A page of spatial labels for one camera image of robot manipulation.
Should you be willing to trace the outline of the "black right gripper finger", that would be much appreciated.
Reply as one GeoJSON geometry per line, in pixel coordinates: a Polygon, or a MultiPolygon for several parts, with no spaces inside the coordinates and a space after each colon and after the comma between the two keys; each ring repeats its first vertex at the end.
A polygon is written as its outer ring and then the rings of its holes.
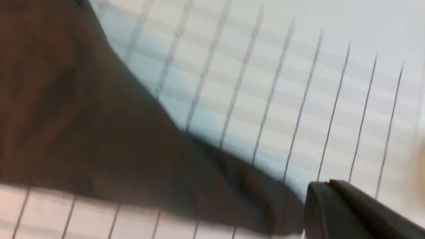
{"type": "Polygon", "coordinates": [[[425,231],[343,180],[311,182],[304,210],[307,239],[423,239],[425,231]]]}

